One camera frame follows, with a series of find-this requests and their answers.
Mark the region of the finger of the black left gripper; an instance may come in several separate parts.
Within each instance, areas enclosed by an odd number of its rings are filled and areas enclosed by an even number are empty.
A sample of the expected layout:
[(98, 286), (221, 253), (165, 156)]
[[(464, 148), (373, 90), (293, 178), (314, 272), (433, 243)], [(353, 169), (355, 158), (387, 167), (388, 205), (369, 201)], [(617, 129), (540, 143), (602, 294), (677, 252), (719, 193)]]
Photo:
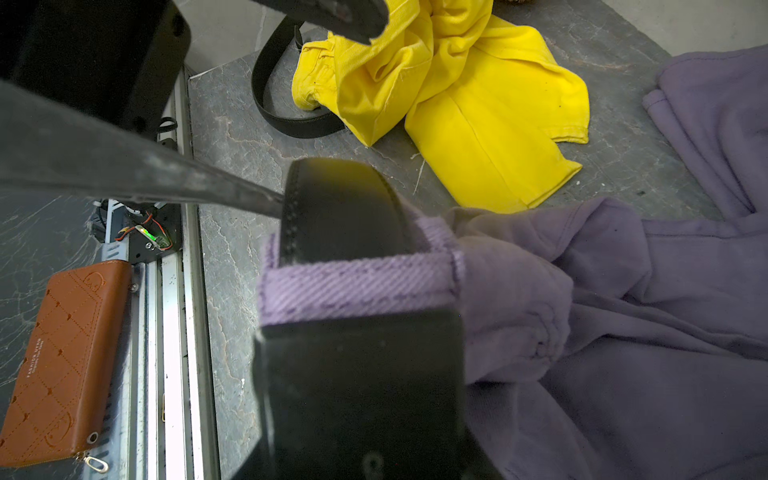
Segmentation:
[(369, 45), (389, 23), (382, 0), (254, 0), (299, 23), (310, 23), (359, 44)]
[(132, 202), (218, 204), (277, 218), (281, 194), (1, 84), (1, 185)]

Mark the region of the black leather belt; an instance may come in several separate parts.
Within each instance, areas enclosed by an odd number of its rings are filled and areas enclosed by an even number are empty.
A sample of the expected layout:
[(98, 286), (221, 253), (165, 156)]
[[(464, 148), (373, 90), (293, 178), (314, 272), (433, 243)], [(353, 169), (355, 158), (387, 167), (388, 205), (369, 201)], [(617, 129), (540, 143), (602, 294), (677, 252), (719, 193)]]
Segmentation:
[(251, 75), (256, 107), (279, 132), (298, 139), (324, 137), (345, 128), (325, 107), (302, 112), (290, 98), (294, 63), (302, 43), (302, 22), (285, 17), (257, 55)]
[(496, 479), (464, 422), (459, 252), (373, 167), (294, 162), (266, 246), (240, 479)]

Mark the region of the yellow trousers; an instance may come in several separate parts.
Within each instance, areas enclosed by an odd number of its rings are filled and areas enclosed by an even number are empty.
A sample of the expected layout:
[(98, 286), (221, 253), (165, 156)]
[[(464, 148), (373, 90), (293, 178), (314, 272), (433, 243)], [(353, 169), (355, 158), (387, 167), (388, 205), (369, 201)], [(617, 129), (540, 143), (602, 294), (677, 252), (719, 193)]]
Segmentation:
[(588, 142), (588, 89), (536, 29), (495, 16), (489, 1), (388, 9), (369, 45), (331, 34), (303, 46), (299, 108), (327, 108), (366, 146), (403, 124), (463, 207), (531, 209), (579, 172), (560, 144)]

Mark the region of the purple jacket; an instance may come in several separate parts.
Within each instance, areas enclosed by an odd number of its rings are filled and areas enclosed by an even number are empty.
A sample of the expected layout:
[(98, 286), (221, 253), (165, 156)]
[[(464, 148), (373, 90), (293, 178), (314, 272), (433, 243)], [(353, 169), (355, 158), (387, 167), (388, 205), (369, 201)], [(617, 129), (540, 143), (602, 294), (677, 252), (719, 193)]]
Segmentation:
[(672, 58), (643, 101), (722, 213), (454, 208), (464, 422), (496, 479), (767, 475), (767, 50)]

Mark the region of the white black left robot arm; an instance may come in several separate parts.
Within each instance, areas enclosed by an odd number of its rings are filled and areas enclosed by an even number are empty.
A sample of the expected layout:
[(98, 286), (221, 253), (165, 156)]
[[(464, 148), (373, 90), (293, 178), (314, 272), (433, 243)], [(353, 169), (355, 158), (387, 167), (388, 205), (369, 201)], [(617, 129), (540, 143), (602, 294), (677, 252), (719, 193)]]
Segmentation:
[(279, 217), (281, 193), (156, 141), (191, 37), (171, 1), (3, 2), (2, 186)]

